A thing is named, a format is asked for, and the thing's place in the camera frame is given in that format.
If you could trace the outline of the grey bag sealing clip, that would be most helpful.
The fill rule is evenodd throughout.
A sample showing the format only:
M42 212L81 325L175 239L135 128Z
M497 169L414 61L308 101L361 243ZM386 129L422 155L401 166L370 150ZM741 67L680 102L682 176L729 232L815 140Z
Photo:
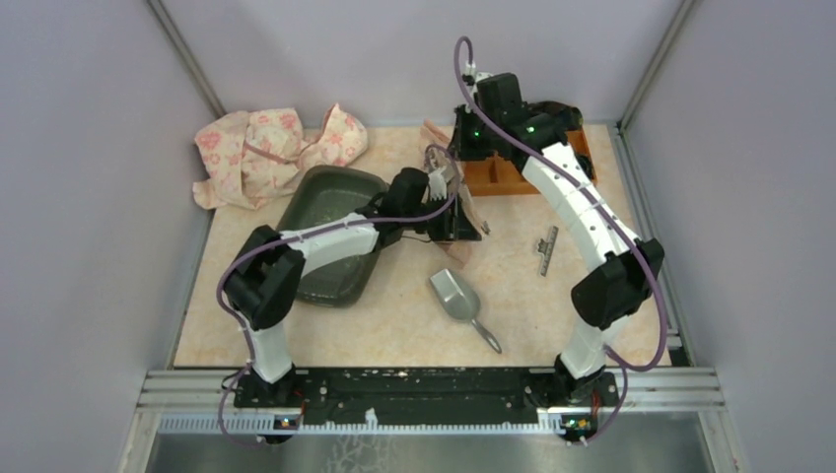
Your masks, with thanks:
M546 237L541 238L535 247L536 253L540 256L540 263L538 266L538 274L541 277L546 277L549 271L550 262L552 259L554 247L559 235L557 226L551 226Z

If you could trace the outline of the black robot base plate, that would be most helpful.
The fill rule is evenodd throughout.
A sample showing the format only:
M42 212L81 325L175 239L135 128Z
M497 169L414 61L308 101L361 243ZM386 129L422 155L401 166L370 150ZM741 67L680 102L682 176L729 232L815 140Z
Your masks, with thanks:
M590 414L616 404L615 376L572 381L554 368L295 368L273 387L251 373L237 408L299 408L311 426L500 426L533 424L541 409Z

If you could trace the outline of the dark grey litter box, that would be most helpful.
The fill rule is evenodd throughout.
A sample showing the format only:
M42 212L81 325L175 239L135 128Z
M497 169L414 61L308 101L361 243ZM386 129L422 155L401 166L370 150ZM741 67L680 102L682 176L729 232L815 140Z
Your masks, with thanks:
M280 234L310 233L326 228L371 203L387 191L388 185L377 175L357 169L318 166L308 170L290 200L277 231ZM306 269L297 299L309 304L347 307L363 295L378 263L377 252L350 255L356 244L346 241L347 230L334 230L316 236L315 243L327 243L326 255L338 254L327 265Z

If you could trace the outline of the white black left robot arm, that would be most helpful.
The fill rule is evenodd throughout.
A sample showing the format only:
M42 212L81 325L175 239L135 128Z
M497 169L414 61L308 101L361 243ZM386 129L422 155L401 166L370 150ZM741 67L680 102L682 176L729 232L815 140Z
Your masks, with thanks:
M244 333L244 370L258 379L256 393L273 408L288 405L296 383L284 320L302 279L314 270L354 256L375 254L403 234L447 240L441 230L454 216L463 177L456 165L431 172L404 168L388 190L367 205L323 225L278 232L256 228L222 274L216 299Z

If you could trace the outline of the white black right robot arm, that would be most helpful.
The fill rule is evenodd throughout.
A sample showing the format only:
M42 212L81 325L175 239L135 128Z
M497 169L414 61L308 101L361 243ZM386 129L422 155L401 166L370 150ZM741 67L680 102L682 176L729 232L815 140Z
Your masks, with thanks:
M557 397L580 406L602 376L606 347L657 287L664 250L624 226L595 188L592 165L569 140L582 127L577 108L527 103L513 73L465 72L457 79L465 98L455 110L457 156L510 162L557 213L587 266L571 291L580 319L555 360Z

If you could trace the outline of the grey metal litter scoop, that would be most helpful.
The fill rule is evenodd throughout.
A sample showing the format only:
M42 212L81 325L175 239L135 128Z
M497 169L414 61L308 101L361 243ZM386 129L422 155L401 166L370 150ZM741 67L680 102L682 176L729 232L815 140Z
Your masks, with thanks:
M429 284L450 319L471 326L495 353L504 353L496 336L479 320L481 300L461 275L443 269L429 278Z

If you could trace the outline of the pink cat litter bag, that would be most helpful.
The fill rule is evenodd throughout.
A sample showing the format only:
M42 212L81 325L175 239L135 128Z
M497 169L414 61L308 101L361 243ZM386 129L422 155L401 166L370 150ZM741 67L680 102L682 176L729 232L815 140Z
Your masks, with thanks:
M477 212L475 199L464 177L464 165L455 159L452 136L429 119L419 131L424 152L423 170L430 175L430 201L453 203L427 225L427 236L453 263L463 269L473 256L473 246L490 235L487 221Z

